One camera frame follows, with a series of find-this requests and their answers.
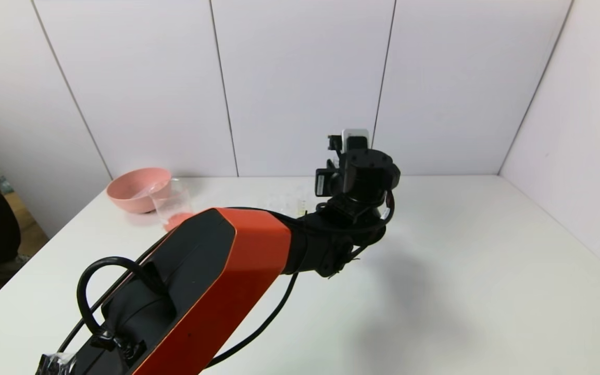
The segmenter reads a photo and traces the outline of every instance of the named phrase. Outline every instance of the clear plastic cup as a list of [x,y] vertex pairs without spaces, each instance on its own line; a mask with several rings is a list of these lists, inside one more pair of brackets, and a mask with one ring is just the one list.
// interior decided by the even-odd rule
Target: clear plastic cup
[[193,216],[189,189],[177,178],[155,184],[149,196],[167,232]]

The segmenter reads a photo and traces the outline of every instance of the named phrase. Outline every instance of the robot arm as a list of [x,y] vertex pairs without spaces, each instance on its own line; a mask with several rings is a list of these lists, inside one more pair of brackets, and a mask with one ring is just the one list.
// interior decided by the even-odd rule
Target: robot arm
[[[367,147],[366,132],[347,130],[329,140],[339,164],[328,161],[316,171],[316,195],[330,197],[316,212],[290,218],[248,207],[208,209],[137,261],[110,257],[89,266],[77,290],[83,320],[59,352],[83,322],[92,336],[66,363],[43,356],[37,374],[200,373],[239,349],[214,358],[279,275],[293,275],[290,289],[301,271],[331,277],[380,240],[395,209],[399,169],[390,156]],[[90,308],[86,284],[111,265],[129,272]],[[101,304],[105,322],[99,325],[92,313]]]

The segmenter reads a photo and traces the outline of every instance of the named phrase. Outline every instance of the white table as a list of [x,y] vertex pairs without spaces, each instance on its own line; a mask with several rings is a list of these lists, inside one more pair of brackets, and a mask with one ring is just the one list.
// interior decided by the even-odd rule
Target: white table
[[[196,209],[274,208],[284,195],[318,202],[312,178],[188,182]],[[331,280],[301,274],[267,331],[204,374],[600,374],[600,261],[556,221],[495,176],[406,177],[395,198],[386,236],[362,260]],[[163,233],[154,214],[96,197],[0,291],[0,374],[32,374],[56,350],[79,320],[87,265],[135,259]],[[99,271],[90,300],[119,273]],[[272,285],[226,347],[260,325],[287,282]]]

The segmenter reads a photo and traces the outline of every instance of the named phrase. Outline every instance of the white wall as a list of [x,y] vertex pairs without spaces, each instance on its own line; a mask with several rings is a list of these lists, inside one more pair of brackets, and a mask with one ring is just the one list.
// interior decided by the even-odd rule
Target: white wall
[[600,0],[576,0],[502,176],[600,257]]
[[217,0],[241,176],[309,176],[329,134],[376,118],[393,0]]
[[570,0],[397,0],[374,147],[403,174],[498,173]]
[[209,0],[36,0],[114,177],[235,176]]
[[50,236],[110,181],[31,2],[0,0],[0,168]]

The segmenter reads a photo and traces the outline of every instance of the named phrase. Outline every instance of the pink bowl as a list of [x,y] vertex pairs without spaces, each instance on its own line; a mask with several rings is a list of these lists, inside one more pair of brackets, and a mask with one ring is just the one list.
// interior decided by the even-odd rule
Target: pink bowl
[[164,168],[136,169],[114,179],[105,192],[117,207],[132,214],[142,214],[154,211],[154,203],[148,195],[152,186],[170,179],[171,172]]

